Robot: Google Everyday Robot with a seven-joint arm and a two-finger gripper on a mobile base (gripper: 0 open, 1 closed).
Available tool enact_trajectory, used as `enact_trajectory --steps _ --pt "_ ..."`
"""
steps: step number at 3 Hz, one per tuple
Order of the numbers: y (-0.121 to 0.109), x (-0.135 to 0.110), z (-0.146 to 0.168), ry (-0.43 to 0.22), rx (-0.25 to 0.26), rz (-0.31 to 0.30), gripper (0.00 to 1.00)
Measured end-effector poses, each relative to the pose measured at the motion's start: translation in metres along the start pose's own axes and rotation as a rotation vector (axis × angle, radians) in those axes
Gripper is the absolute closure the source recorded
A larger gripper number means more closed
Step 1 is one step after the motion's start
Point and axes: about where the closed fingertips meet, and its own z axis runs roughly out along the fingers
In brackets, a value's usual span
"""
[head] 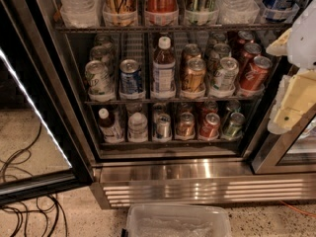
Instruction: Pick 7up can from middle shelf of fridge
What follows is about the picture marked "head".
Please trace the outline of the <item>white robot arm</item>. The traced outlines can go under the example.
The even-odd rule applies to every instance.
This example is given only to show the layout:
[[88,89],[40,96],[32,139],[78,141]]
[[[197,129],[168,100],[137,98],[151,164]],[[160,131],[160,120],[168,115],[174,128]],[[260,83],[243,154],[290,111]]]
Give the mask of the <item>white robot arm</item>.
[[291,131],[316,104],[316,0],[312,0],[292,27],[266,49],[268,54],[286,56],[298,68],[279,82],[276,103],[270,113],[268,131]]

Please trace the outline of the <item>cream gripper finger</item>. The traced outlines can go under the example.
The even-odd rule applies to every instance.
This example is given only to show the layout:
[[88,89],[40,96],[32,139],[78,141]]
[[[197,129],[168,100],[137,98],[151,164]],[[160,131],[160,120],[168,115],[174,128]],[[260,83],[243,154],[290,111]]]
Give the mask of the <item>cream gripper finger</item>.
[[291,131],[316,104],[316,71],[299,69],[293,76],[284,75],[279,82],[275,100],[268,131],[284,134]]
[[287,42],[291,28],[287,29],[278,39],[266,48],[266,53],[274,56],[287,56]]

